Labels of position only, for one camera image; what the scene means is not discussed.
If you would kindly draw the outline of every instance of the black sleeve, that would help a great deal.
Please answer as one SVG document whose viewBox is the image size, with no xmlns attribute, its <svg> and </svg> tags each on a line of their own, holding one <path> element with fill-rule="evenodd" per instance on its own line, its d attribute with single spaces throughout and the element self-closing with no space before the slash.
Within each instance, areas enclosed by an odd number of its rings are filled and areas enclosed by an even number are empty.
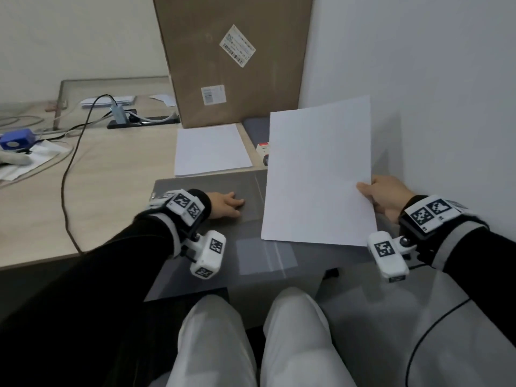
<svg viewBox="0 0 516 387">
<path fill-rule="evenodd" d="M 209 216 L 207 196 L 190 192 Z M 173 249 L 163 222 L 141 218 L 81 257 L 0 325 L 0 384 L 102 385 L 126 327 Z"/>
<path fill-rule="evenodd" d="M 414 197 L 404 209 L 424 197 Z M 516 346 L 511 307 L 515 242 L 491 232 L 480 220 L 461 216 L 439 227 L 417 250 L 418 259 L 449 274 Z"/>
</svg>

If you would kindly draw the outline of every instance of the person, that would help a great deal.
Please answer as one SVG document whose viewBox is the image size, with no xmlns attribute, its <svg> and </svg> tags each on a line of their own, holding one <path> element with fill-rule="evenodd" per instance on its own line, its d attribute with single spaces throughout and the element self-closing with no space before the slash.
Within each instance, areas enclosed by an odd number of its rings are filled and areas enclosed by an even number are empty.
<svg viewBox="0 0 516 387">
<path fill-rule="evenodd" d="M 392 222 L 425 198 L 392 176 L 375 175 L 371 184 L 358 183 L 357 188 Z M 203 203 L 209 218 L 238 217 L 236 208 L 244 203 L 234 193 L 189 192 Z M 165 221 L 151 214 L 137 216 L 3 321 L 4 385 L 103 383 L 122 332 L 174 249 L 170 221 Z M 514 247 L 483 221 L 462 215 L 418 243 L 417 250 L 420 260 L 455 279 L 514 344 L 506 304 L 513 293 L 509 274 Z M 261 386 L 355 386 L 331 343 L 324 313 L 306 293 L 296 288 L 281 292 L 267 315 L 264 334 Z M 168 387 L 257 385 L 242 319 L 217 296 L 202 298 L 190 310 L 177 348 Z"/>
</svg>

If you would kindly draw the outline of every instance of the leg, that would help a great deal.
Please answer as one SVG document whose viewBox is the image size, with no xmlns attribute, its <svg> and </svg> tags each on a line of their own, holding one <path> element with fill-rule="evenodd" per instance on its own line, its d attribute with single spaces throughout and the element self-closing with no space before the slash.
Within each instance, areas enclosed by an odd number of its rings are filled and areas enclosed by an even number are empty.
<svg viewBox="0 0 516 387">
<path fill-rule="evenodd" d="M 356 387 L 331 343 L 328 321 L 305 292 L 280 293 L 264 325 L 261 387 Z"/>
<path fill-rule="evenodd" d="M 183 321 L 167 387 L 256 386 L 256 363 L 238 312 L 203 297 Z"/>
</svg>

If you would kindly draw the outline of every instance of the barcode label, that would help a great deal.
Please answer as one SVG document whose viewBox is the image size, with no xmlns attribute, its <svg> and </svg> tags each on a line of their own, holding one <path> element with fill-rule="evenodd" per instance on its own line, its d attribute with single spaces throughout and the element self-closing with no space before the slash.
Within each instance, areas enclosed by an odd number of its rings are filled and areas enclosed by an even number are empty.
<svg viewBox="0 0 516 387">
<path fill-rule="evenodd" d="M 241 67 L 246 66 L 256 49 L 251 45 L 242 32 L 233 25 L 220 42 L 220 46 Z"/>
<path fill-rule="evenodd" d="M 225 89 L 223 85 L 214 85 L 212 87 L 202 87 L 202 100 L 205 106 L 226 103 Z"/>
</svg>

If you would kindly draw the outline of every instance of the wrist-mounted device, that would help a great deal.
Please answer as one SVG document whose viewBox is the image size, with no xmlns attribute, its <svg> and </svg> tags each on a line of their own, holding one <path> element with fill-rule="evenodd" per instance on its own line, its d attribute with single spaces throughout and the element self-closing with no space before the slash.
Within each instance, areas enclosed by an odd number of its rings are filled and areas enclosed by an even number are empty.
<svg viewBox="0 0 516 387">
<path fill-rule="evenodd" d="M 149 217 L 162 221 L 174 239 L 173 258 L 191 261 L 190 272 L 201 279 L 213 277 L 222 265 L 226 238 L 217 231 L 200 235 L 197 229 L 206 218 L 206 208 L 196 196 L 181 190 L 167 191 L 152 200 L 135 219 Z"/>
<path fill-rule="evenodd" d="M 375 232 L 369 235 L 367 247 L 384 279 L 389 282 L 402 281 L 409 274 L 403 254 L 409 254 L 417 248 L 420 253 L 418 258 L 426 263 L 431 262 L 449 233 L 443 227 L 448 226 L 452 230 L 465 221 L 474 221 L 489 228 L 470 209 L 458 202 L 445 200 L 438 195 L 421 196 L 399 216 L 401 236 L 392 239 L 388 232 Z"/>
</svg>

